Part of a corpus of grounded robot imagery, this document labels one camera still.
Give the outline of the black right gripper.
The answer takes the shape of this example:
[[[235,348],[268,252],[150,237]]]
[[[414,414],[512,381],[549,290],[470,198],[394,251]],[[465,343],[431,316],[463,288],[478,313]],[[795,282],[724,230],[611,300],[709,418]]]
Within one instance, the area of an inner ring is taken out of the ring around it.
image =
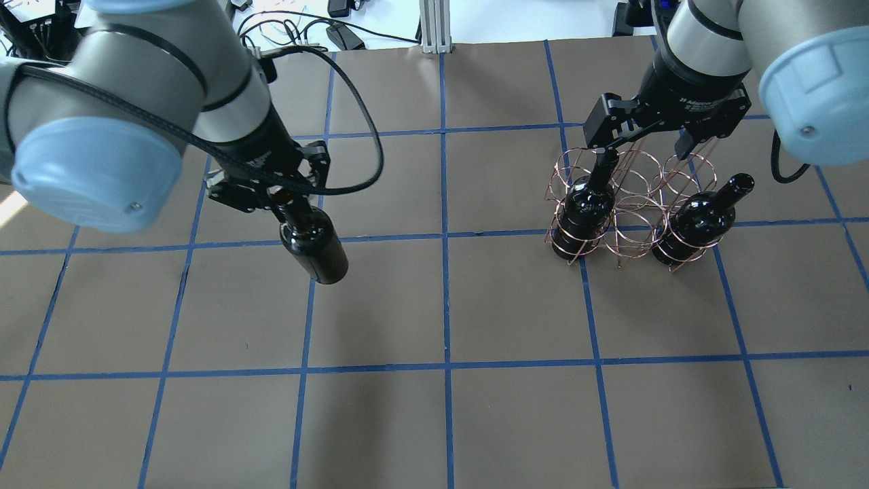
[[[680,131],[674,143],[678,159],[687,159],[701,143],[729,137],[748,109],[750,96],[741,78],[649,71],[630,99],[605,92],[584,124],[589,149],[616,149],[646,135]]]

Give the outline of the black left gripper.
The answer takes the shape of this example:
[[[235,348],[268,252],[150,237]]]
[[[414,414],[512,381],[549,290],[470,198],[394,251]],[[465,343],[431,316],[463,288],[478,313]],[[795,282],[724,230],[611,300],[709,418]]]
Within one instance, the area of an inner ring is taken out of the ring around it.
[[[331,158],[328,145],[316,140],[305,145],[292,143],[266,151],[240,168],[220,162],[206,177],[206,196],[241,213],[269,210],[274,203],[274,188],[282,189],[277,179],[323,189],[328,180]]]

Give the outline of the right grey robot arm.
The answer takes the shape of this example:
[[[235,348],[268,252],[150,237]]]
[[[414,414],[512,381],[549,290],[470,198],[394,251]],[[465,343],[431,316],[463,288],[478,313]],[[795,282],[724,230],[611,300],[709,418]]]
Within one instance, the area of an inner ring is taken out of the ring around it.
[[[743,79],[780,143],[809,165],[867,159],[866,1],[683,1],[632,99],[603,94],[586,123],[591,149],[616,149],[658,131],[682,131],[686,158],[728,137],[751,105]]]

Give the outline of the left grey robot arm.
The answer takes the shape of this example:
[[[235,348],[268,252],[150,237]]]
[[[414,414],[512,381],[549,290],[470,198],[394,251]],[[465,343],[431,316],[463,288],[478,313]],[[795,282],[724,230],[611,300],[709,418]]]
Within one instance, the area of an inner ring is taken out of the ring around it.
[[[310,194],[265,73],[214,1],[90,1],[68,65],[2,59],[2,183],[74,225],[140,232],[182,173],[183,133],[229,179]]]

